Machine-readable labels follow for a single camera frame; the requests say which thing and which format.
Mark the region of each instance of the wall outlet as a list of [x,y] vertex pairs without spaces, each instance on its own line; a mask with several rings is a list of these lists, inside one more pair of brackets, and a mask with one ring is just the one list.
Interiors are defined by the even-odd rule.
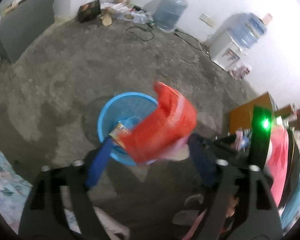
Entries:
[[207,25],[209,25],[210,27],[214,27],[215,25],[215,21],[212,20],[208,15],[206,14],[202,14],[200,17],[199,17],[200,20],[202,20],[203,22],[205,22]]

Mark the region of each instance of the blue laundry basket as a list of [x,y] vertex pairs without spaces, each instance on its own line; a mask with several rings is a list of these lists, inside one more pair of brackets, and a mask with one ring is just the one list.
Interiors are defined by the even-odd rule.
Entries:
[[[105,104],[98,118],[97,132],[100,142],[105,140],[119,122],[132,129],[151,114],[157,105],[154,98],[142,93],[129,92],[115,96]],[[125,165],[136,166],[133,159],[119,146],[114,147],[110,156]]]

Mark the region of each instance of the glowing green led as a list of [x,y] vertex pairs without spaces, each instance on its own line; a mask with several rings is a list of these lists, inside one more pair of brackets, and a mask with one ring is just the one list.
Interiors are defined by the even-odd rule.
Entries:
[[262,126],[263,126],[263,128],[266,129],[266,130],[269,130],[269,129],[270,129],[270,122],[269,122],[269,119],[268,119],[268,118],[267,118],[267,119],[264,119],[264,120],[262,121]]

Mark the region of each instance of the gray floor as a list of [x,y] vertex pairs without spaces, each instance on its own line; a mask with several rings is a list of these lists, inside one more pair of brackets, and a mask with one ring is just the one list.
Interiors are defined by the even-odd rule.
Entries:
[[[0,150],[23,178],[33,182],[43,165],[83,158],[99,144],[95,124],[109,98],[128,91],[155,97],[155,80],[194,104],[197,131],[206,137],[226,132],[226,113],[255,98],[245,81],[180,38],[155,30],[143,42],[125,32],[130,26],[98,20],[53,26],[15,64],[2,64]],[[130,227],[132,239],[171,239],[173,214],[198,186],[189,160],[134,168],[111,160],[90,198]]]

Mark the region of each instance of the basket rim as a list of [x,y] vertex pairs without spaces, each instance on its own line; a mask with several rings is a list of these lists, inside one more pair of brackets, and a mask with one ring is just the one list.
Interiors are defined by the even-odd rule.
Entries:
[[139,92],[127,92],[127,93],[122,93],[122,94],[119,94],[113,98],[111,98],[105,105],[104,107],[102,108],[101,112],[100,112],[100,115],[99,115],[99,118],[98,118],[98,122],[97,122],[97,132],[98,132],[98,137],[99,137],[99,141],[100,142],[103,142],[105,140],[105,137],[103,136],[102,134],[102,120],[106,114],[106,111],[108,110],[108,108],[111,106],[111,104],[113,102],[115,102],[116,100],[118,100],[119,98],[122,98],[122,97],[126,97],[126,96],[141,96],[141,97],[144,97],[144,98],[147,98],[149,100],[151,100],[152,102],[154,102],[155,104],[158,104],[158,101],[155,100],[154,98],[152,98],[151,96],[148,96],[146,94],[143,94],[143,93],[139,93]]

